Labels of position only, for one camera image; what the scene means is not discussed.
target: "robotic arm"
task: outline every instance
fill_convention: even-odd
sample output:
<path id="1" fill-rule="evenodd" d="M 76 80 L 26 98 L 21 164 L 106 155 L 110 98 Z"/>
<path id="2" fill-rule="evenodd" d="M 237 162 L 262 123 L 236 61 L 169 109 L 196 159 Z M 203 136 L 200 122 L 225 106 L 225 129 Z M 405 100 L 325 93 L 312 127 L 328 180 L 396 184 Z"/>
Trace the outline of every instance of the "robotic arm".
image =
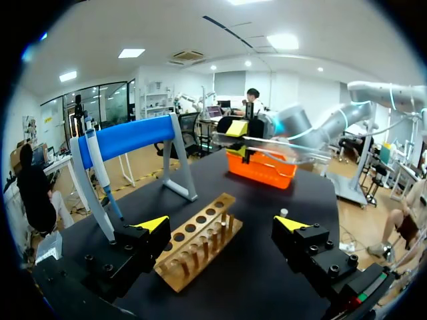
<path id="1" fill-rule="evenodd" d="M 318 128 L 312 126 L 300 105 L 294 105 L 278 113 L 270 111 L 258 116 L 258 120 L 264 123 L 264 134 L 261 139 L 258 134 L 255 147 L 250 132 L 240 138 L 244 139 L 244 145 L 250 149 L 284 153 L 287 156 L 296 155 L 294 157 L 296 161 L 307 157 L 319 161 L 321 157 L 313 157 L 316 151 L 319 151 L 318 155 L 320 155 L 320 150 L 349 126 L 359 121 L 370 120 L 374 116 L 375 103 L 422 119 L 424 129 L 427 130 L 426 86 L 411 87 L 355 81 L 348 84 L 348 90 L 352 102 L 340 105 L 339 109 Z M 230 138 L 225 138 L 221 133 L 217 135 L 216 140 L 220 145 L 232 145 Z"/>
<path id="2" fill-rule="evenodd" d="M 211 97 L 212 95 L 216 95 L 215 91 L 209 92 L 208 94 L 206 94 L 204 97 L 200 97 L 198 100 L 194 97 L 190 97 L 189 95 L 186 95 L 184 93 L 178 93 L 177 96 L 175 97 L 175 102 L 178 102 L 181 99 L 184 99 L 186 101 L 191 102 L 191 106 L 197 111 L 197 112 L 202 112 L 202 107 L 200 107 L 200 103 L 203 102 L 203 100 Z"/>

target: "wooden floor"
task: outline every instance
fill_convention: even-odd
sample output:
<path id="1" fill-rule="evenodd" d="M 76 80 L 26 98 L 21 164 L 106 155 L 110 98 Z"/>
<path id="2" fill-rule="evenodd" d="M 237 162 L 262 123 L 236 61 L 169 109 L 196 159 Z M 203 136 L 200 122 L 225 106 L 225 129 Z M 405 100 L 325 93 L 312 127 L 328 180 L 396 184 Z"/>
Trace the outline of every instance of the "wooden floor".
<path id="1" fill-rule="evenodd" d="M 111 188 L 113 190 L 120 189 L 114 193 L 116 199 L 131 193 L 136 188 L 139 188 L 147 183 L 150 183 L 160 177 L 162 174 L 163 162 L 162 158 L 156 155 L 154 147 L 148 146 L 142 149 L 135 150 L 129 155 L 129 162 L 133 172 L 134 179 L 138 179 L 136 182 L 135 188 L 129 186 L 129 182 L 124 179 L 119 159 L 111 159 L 105 163 L 110 181 Z M 123 165 L 125 167 L 125 158 L 122 157 Z M 172 167 L 174 169 L 179 167 L 179 163 L 176 160 L 172 161 Z M 328 171 L 343 175 L 345 177 L 353 177 L 357 169 L 357 165 L 354 162 L 338 162 L 338 160 L 333 159 L 330 163 Z M 73 189 L 72 183 L 70 183 L 71 178 L 67 168 L 64 168 L 60 174 L 60 177 L 55 185 L 56 190 L 60 190 L 64 198 Z M 367 179 L 365 185 L 369 186 L 371 181 Z M 377 207 L 375 208 L 372 205 L 368 205 L 365 209 L 361 209 L 359 205 L 347 202 L 345 200 L 338 199 L 337 206 L 340 215 L 340 242 L 341 243 L 350 243 L 354 240 L 357 241 L 356 252 L 359 256 L 359 268 L 365 269 L 373 262 L 383 263 L 383 261 L 371 257 L 366 252 L 366 247 L 378 243 L 382 238 L 382 233 L 384 231 L 384 224 L 387 219 L 387 215 L 390 210 L 395 208 L 401 208 L 401 204 L 397 201 L 390 199 L 390 189 L 379 188 L 376 194 L 376 200 L 378 202 Z M 78 203 L 78 198 L 70 197 L 66 200 L 66 204 L 69 210 L 75 212 L 76 208 L 81 208 L 81 203 Z M 73 213 L 73 218 L 75 221 L 84 219 L 86 213 L 84 210 L 79 210 L 78 213 Z M 394 231 L 390 242 L 392 243 L 397 239 L 398 234 Z M 38 240 L 35 239 L 33 246 L 37 246 Z M 403 254 L 404 250 L 404 241 L 400 240 L 395 247 L 396 257 L 399 259 Z M 411 261 L 407 266 L 400 268 L 400 271 L 405 270 L 410 267 L 413 268 L 419 260 L 418 256 Z"/>

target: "black shirt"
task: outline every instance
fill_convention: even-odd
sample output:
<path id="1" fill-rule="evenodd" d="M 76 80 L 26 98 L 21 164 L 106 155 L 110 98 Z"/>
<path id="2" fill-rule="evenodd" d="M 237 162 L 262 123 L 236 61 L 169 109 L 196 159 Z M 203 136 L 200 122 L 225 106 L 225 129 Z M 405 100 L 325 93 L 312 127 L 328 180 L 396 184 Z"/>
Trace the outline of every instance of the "black shirt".
<path id="1" fill-rule="evenodd" d="M 50 186 L 43 170 L 34 165 L 22 168 L 17 184 L 30 226 L 39 232 L 52 231 L 56 211 L 47 195 Z"/>

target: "man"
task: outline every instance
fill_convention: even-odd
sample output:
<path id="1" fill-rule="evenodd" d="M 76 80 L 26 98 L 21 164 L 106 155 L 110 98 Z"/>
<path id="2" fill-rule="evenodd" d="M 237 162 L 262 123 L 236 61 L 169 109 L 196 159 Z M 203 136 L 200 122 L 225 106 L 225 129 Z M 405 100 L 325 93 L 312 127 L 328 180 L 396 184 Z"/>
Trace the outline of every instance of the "man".
<path id="1" fill-rule="evenodd" d="M 42 168 L 31 165 L 33 150 L 30 144 L 22 146 L 19 159 L 22 170 L 18 174 L 17 185 L 30 226 L 44 237 L 54 230 L 57 214 L 61 216 L 65 228 L 73 225 L 73 218 L 65 207 L 60 192 L 52 193 Z"/>
<path id="2" fill-rule="evenodd" d="M 403 210 L 392 210 L 387 218 L 382 242 L 368 248 L 371 255 L 381 257 L 383 248 L 389 244 L 388 238 L 392 234 L 393 227 L 396 227 L 403 239 L 406 240 L 405 249 L 413 248 L 421 236 L 421 230 L 427 222 L 427 180 L 420 180 L 414 184 L 408 196 L 402 200 Z M 417 254 L 414 249 L 403 260 L 402 265 L 408 263 Z"/>
<path id="3" fill-rule="evenodd" d="M 252 102 L 254 104 L 254 115 L 264 112 L 264 105 L 258 98 L 260 97 L 260 92 L 257 89 L 251 88 L 246 93 L 247 102 Z M 243 100 L 242 103 L 246 106 L 246 100 Z M 245 115 L 245 111 L 234 111 L 235 115 Z"/>

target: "orange basket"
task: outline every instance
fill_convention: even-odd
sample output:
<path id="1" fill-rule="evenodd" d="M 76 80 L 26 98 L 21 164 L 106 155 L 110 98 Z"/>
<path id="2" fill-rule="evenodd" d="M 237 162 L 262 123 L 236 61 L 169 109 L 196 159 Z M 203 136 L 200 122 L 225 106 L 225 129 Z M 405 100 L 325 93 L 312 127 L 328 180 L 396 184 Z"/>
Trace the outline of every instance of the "orange basket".
<path id="1" fill-rule="evenodd" d="M 281 155 L 274 155 L 274 157 L 286 160 Z M 249 164 L 242 163 L 242 157 L 228 152 L 227 158 L 228 169 L 232 173 L 279 189 L 286 189 L 289 186 L 297 169 L 296 165 L 285 165 L 260 152 L 251 155 Z"/>

